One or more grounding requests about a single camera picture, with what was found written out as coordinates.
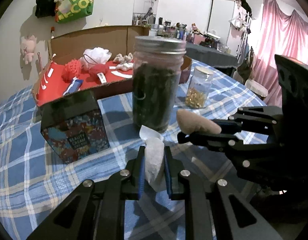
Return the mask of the pink curtain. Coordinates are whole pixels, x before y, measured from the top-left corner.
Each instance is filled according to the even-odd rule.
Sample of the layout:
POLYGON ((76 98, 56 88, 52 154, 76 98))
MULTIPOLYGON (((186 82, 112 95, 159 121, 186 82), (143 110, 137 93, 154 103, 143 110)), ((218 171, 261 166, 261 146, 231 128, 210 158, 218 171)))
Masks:
POLYGON ((274 55, 308 65, 308 22, 296 10, 285 14, 276 0, 263 0, 262 24, 257 45, 254 79, 268 90, 264 102, 282 106, 282 91, 274 55))

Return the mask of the white folded cloth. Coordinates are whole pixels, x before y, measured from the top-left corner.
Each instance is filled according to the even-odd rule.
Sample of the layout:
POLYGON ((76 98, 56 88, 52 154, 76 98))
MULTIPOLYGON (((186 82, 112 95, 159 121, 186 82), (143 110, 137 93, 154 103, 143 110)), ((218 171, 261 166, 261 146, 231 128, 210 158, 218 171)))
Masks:
POLYGON ((125 62, 123 64, 118 64, 115 68, 116 68, 116 70, 121 70, 123 72, 127 72, 127 71, 133 69, 133 63, 132 62, 125 62))

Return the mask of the blue plaid tablecloth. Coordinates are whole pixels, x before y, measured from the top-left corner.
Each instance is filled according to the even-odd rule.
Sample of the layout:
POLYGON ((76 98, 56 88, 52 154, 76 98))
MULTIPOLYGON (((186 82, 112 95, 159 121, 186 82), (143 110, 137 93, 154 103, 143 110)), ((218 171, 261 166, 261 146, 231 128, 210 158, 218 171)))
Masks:
MULTIPOLYGON (((207 107, 195 113, 208 119, 227 119, 238 107, 264 105, 244 85, 213 71, 207 107)), ((224 178, 249 198, 257 186, 239 179, 225 155, 177 143, 176 111, 188 109, 188 83, 178 87, 174 111, 163 133, 165 145, 189 171, 213 182, 224 178)), ((26 239, 83 180, 105 180, 136 157, 143 141, 133 125, 131 93, 98 103, 110 147, 69 165, 63 164, 40 133, 31 87, 0 103, 0 222, 12 239, 26 239)), ((184 223, 184 202, 170 201, 166 191, 155 193, 145 183, 141 199, 125 204, 124 239, 185 239, 184 223)))

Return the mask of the green tote bag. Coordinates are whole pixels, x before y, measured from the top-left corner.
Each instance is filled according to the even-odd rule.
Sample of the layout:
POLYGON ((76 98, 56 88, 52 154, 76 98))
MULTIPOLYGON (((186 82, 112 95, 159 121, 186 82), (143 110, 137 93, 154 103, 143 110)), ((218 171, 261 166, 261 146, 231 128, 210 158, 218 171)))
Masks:
POLYGON ((68 23, 92 15, 94 0, 62 0, 55 4, 55 21, 68 23))

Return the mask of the dark beauty cream box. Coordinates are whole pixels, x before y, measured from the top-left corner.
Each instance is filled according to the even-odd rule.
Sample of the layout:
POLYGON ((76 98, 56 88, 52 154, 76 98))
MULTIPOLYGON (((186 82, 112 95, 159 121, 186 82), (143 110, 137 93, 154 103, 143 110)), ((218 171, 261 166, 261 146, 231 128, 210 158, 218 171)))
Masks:
POLYGON ((93 92, 82 90, 41 107, 41 134, 63 163, 110 147, 93 92))

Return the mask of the white wardrobe cabinet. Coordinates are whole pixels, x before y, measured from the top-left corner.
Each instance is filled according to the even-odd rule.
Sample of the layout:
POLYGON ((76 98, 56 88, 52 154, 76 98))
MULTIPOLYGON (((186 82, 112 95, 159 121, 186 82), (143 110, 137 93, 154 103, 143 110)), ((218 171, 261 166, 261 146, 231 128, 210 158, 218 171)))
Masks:
POLYGON ((230 20, 237 1, 239 0, 212 0, 211 2, 207 31, 218 36, 223 44, 227 42, 229 36, 230 20))

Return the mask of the tan round sponge puff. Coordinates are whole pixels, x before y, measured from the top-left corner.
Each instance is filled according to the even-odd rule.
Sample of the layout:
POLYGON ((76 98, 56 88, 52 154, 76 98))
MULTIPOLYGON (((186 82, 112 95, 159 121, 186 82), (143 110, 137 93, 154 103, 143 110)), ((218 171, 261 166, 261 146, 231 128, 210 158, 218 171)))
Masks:
POLYGON ((186 135, 193 132, 220 134, 222 131, 221 127, 212 120, 185 109, 177 111, 176 119, 180 130, 186 135))

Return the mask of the red knitted bunny pouch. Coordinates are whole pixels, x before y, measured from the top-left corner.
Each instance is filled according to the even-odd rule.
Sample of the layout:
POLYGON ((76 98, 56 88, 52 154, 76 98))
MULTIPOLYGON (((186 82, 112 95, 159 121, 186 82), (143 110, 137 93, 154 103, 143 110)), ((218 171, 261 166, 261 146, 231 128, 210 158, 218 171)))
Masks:
POLYGON ((97 63, 93 58, 89 55, 84 54, 83 58, 85 59, 86 63, 89 65, 87 67, 87 71, 91 76, 97 77, 100 80, 101 84, 107 83, 106 73, 108 72, 108 67, 105 64, 97 63))

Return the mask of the red foam net sleeve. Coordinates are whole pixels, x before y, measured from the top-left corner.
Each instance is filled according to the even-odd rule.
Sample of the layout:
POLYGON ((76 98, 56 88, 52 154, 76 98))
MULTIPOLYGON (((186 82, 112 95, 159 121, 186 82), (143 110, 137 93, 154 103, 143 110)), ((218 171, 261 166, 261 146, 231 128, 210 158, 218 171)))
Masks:
POLYGON ((75 77, 79 77, 81 74, 81 61, 73 59, 64 65, 61 77, 63 81, 70 82, 75 77))

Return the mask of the dark covered side table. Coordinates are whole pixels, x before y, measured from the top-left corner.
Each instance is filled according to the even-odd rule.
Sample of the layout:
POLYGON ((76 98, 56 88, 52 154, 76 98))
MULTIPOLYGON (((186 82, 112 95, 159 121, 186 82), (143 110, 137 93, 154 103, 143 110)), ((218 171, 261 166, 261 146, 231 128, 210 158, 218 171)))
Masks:
POLYGON ((237 58, 214 48, 187 43, 186 56, 209 66, 236 66, 237 58))

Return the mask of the cardboard box red inside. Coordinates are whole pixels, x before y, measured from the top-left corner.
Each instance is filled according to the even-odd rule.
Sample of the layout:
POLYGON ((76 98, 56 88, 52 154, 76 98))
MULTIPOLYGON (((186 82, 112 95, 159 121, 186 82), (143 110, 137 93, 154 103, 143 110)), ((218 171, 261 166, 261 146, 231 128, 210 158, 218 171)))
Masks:
POLYGON ((33 85, 38 107, 79 89, 91 90, 96 99, 129 93, 132 78, 145 53, 145 63, 159 68, 176 68, 180 83, 189 79, 191 59, 185 56, 187 43, 175 38, 149 36, 141 26, 107 26, 79 30, 51 39, 50 60, 33 85))

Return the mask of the white mesh bath pouf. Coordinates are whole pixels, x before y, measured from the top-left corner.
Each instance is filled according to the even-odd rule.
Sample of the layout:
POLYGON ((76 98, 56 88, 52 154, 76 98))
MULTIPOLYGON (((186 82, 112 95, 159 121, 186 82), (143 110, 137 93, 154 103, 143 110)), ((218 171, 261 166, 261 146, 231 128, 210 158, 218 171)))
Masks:
MULTIPOLYGON (((83 55, 84 54, 89 55, 91 58, 97 61, 97 63, 100 63, 100 64, 106 64, 112 56, 112 53, 110 53, 108 49, 103 49, 101 47, 95 47, 93 49, 86 49, 83 52, 83 55)), ((89 65, 86 63, 83 56, 80 58, 80 61, 81 61, 82 68, 84 70, 87 70, 87 67, 89 67, 89 65)))

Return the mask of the small jar gold clips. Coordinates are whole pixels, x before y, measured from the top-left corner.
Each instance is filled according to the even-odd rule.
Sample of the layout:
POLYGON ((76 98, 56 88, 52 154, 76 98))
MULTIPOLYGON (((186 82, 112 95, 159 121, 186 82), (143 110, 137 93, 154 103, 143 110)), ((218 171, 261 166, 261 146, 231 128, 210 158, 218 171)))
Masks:
POLYGON ((200 109, 207 106, 213 75, 214 72, 207 67, 196 66, 194 68, 185 97, 185 104, 188 107, 200 109))

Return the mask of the white tissue sachet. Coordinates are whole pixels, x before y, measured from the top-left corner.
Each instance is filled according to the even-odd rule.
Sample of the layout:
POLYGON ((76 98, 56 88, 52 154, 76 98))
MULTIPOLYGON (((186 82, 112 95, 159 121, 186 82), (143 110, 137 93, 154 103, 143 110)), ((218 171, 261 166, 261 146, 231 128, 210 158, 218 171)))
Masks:
POLYGON ((164 137, 157 131, 141 126, 140 138, 145 142, 145 179, 156 192, 166 189, 164 175, 164 137))

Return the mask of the large glass jar dark contents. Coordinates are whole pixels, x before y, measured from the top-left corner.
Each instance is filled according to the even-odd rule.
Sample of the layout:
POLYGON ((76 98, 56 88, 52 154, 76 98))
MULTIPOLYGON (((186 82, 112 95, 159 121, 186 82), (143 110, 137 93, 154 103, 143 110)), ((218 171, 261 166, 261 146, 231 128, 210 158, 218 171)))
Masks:
POLYGON ((133 122, 164 132, 181 77, 186 43, 175 38, 137 36, 132 79, 133 122))

